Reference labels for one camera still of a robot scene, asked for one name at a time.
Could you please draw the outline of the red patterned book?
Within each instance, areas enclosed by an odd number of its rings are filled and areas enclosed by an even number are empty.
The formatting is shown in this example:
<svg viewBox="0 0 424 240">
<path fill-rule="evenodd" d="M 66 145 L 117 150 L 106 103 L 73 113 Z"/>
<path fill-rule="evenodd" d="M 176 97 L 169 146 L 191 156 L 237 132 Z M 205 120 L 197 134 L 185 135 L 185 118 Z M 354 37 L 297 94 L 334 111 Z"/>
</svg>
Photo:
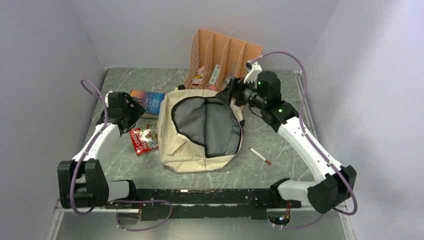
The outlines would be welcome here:
<svg viewBox="0 0 424 240">
<path fill-rule="evenodd" d="M 129 132 L 137 157 L 159 148 L 157 122 L 151 122 Z"/>
</svg>

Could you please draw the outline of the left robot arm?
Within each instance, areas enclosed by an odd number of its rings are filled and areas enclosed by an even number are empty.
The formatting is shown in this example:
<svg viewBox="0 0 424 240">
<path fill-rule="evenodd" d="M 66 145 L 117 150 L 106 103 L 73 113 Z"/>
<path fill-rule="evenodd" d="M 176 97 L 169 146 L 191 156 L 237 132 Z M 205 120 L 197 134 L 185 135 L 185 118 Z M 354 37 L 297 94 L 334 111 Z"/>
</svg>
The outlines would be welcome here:
<svg viewBox="0 0 424 240">
<path fill-rule="evenodd" d="M 115 142 L 135 126 L 145 110 L 127 92 L 110 91 L 105 102 L 107 110 L 97 121 L 87 144 L 71 160 L 61 161 L 57 167 L 59 198 L 64 209 L 72 207 L 71 190 L 76 208 L 103 207 L 115 200 L 126 208 L 138 203 L 134 181 L 107 181 L 100 161 Z"/>
</svg>

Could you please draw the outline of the red white small box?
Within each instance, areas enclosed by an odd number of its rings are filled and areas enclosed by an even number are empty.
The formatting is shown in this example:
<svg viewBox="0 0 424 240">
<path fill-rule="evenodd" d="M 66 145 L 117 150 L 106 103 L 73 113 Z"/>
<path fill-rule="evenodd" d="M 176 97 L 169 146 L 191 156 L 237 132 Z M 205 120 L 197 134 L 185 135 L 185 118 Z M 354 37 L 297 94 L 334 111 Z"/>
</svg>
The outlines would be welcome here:
<svg viewBox="0 0 424 240">
<path fill-rule="evenodd" d="M 193 86 L 198 87 L 202 83 L 204 72 L 205 72 L 205 66 L 202 66 L 197 70 L 197 72 L 195 73 L 191 81 L 191 84 Z"/>
</svg>

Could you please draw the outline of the beige canvas backpack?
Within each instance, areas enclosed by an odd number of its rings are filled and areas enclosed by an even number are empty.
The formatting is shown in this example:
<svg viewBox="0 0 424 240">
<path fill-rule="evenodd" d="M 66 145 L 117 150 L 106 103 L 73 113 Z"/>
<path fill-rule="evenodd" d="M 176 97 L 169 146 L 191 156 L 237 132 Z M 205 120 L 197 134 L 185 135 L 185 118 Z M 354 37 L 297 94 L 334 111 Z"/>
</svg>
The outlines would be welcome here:
<svg viewBox="0 0 424 240">
<path fill-rule="evenodd" d="M 209 89 L 175 90 L 160 104 L 157 122 L 161 163 L 175 173 L 225 167 L 241 150 L 245 120 L 241 109 Z"/>
</svg>

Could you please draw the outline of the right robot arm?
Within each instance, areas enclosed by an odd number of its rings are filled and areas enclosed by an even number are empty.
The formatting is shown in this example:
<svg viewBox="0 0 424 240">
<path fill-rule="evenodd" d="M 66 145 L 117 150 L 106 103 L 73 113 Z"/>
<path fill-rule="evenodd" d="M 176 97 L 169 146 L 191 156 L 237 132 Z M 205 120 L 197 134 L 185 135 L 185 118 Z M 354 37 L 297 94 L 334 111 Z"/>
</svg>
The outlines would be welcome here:
<svg viewBox="0 0 424 240">
<path fill-rule="evenodd" d="M 249 76 L 232 78 L 216 97 L 225 105 L 234 103 L 237 107 L 259 109 L 261 119 L 292 146 L 313 176 L 313 181 L 285 178 L 275 182 L 270 202 L 275 207 L 282 207 L 288 201 L 309 203 L 318 213 L 325 214 L 330 210 L 341 213 L 338 205 L 352 199 L 354 208 L 349 214 L 355 214 L 356 170 L 332 157 L 306 129 L 300 113 L 282 99 L 281 81 L 275 72 L 260 72 L 253 83 L 249 79 Z"/>
</svg>

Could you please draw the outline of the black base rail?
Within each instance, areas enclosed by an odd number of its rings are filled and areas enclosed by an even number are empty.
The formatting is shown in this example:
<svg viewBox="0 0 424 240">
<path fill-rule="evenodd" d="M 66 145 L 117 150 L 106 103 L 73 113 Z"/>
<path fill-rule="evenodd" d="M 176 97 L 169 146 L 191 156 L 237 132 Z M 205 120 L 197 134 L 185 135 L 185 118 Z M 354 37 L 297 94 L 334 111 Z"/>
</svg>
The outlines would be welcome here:
<svg viewBox="0 0 424 240">
<path fill-rule="evenodd" d="M 299 209 L 302 203 L 283 200 L 270 188 L 224 189 L 137 189 L 136 199 L 143 203 L 110 202 L 108 209 L 122 213 L 134 210 L 142 221 L 164 219 L 249 218 L 267 220 L 267 212 Z"/>
</svg>

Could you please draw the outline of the white red pen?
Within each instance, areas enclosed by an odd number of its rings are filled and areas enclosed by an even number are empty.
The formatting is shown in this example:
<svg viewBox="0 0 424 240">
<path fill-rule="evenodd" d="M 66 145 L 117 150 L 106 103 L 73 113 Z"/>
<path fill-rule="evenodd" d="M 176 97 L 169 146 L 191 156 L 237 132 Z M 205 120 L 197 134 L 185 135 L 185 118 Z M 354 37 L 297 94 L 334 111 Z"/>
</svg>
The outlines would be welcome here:
<svg viewBox="0 0 424 240">
<path fill-rule="evenodd" d="M 255 154 L 257 157 L 259 157 L 262 161 L 264 161 L 267 165 L 271 166 L 272 162 L 270 160 L 268 160 L 266 157 L 264 157 L 262 154 L 260 154 L 259 152 L 257 152 L 254 148 L 249 147 L 249 150 Z"/>
</svg>

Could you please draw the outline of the orange plastic file organizer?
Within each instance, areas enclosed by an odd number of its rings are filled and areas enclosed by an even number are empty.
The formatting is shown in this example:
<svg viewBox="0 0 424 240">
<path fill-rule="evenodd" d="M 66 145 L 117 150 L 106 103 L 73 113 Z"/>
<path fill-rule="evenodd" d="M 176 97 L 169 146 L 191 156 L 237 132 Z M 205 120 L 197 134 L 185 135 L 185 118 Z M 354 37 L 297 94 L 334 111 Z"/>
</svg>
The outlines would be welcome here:
<svg viewBox="0 0 424 240">
<path fill-rule="evenodd" d="M 232 77 L 244 78 L 248 73 L 246 62 L 260 56 L 262 49 L 260 45 L 200 28 L 192 38 L 189 71 L 183 82 L 184 88 L 219 92 L 229 84 Z M 216 64 L 220 65 L 219 77 L 216 86 L 210 86 L 209 81 Z M 192 78 L 202 66 L 205 66 L 202 83 L 193 86 Z"/>
</svg>

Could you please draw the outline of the blue cover book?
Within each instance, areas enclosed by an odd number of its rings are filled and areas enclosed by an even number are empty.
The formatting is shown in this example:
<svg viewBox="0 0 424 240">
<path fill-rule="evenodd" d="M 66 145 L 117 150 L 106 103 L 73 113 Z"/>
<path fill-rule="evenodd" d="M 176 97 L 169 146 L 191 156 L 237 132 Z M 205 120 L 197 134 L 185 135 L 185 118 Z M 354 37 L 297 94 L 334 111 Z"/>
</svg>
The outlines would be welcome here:
<svg viewBox="0 0 424 240">
<path fill-rule="evenodd" d="M 132 90 L 130 96 L 144 108 L 145 113 L 141 116 L 142 118 L 157 119 L 166 93 Z"/>
</svg>

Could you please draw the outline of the green white box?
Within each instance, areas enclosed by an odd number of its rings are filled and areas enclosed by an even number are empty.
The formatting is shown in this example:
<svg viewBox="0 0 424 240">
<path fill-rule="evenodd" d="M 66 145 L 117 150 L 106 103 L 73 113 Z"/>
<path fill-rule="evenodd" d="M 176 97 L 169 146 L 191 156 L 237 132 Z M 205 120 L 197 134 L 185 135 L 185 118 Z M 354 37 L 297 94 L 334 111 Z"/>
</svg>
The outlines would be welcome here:
<svg viewBox="0 0 424 240">
<path fill-rule="evenodd" d="M 209 79 L 209 86 L 210 87 L 216 86 L 220 71 L 221 71 L 221 66 L 219 64 L 216 64 L 213 71 L 212 71 L 211 77 Z"/>
</svg>

